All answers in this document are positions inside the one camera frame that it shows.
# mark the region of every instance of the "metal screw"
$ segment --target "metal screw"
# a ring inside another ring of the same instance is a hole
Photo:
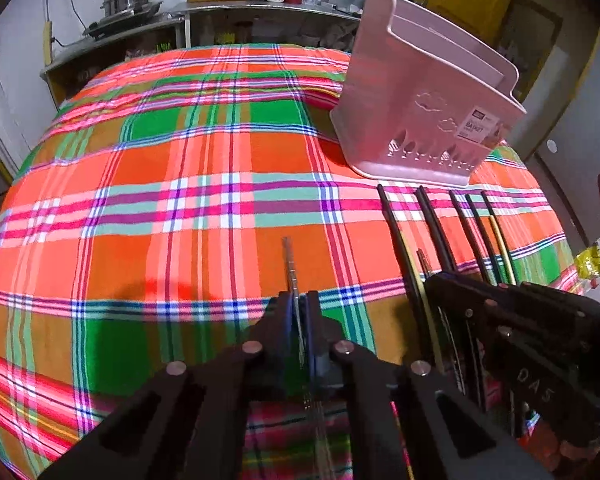
[[[350,354],[355,348],[353,343],[351,341],[348,341],[347,339],[341,339],[333,347],[339,354]]]
[[[182,375],[187,369],[187,365],[182,361],[171,361],[167,365],[167,373],[169,375]]]
[[[259,354],[262,352],[262,343],[256,340],[245,341],[242,343],[242,351],[245,354]]]
[[[414,361],[411,363],[411,371],[416,375],[424,377],[425,375],[429,375],[431,365],[426,361]]]

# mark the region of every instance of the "plaid tablecloth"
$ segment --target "plaid tablecloth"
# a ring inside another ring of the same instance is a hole
[[[319,290],[348,338],[394,362],[413,350],[377,182],[347,166],[328,120],[347,61],[294,46],[177,50],[101,72],[61,111],[0,214],[0,457],[18,475],[35,478],[165,363],[237,342],[286,289],[285,236],[300,291]],[[383,185],[437,267],[414,186]],[[486,215],[480,190],[518,274],[573,286],[556,215],[512,149],[472,176]],[[474,272],[448,194],[428,191]],[[300,418],[252,406],[245,478],[311,472]],[[339,406],[327,419],[346,425]],[[334,460],[351,475],[346,438]]]

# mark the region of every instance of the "power cord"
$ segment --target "power cord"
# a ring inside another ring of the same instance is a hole
[[[71,8],[74,10],[75,15],[78,17],[78,19],[80,20],[80,23],[82,23],[82,28],[84,28],[86,30],[86,25],[84,25],[84,21],[82,20],[82,18],[80,17],[80,14],[78,14],[78,11],[75,10],[75,5],[74,5],[74,0],[69,0],[71,2]]]

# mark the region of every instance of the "pink plastic basket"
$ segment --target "pink plastic basket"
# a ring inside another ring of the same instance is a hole
[[[518,70],[407,0],[366,0],[331,122],[349,165],[376,179],[466,186],[525,109]]]

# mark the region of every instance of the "yellow chopstick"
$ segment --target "yellow chopstick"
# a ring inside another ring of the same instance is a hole
[[[496,222],[495,217],[489,215],[489,222],[491,223],[491,229],[493,229],[493,232],[496,235],[496,241],[498,243],[498,247],[500,248],[500,256],[502,257],[502,261],[504,262],[504,268],[507,269],[509,281],[511,285],[517,285],[516,275],[513,273],[512,263],[509,259],[509,253],[507,251],[507,248],[504,246],[504,238],[502,237],[502,232],[500,232],[500,228],[498,227],[498,223]]]

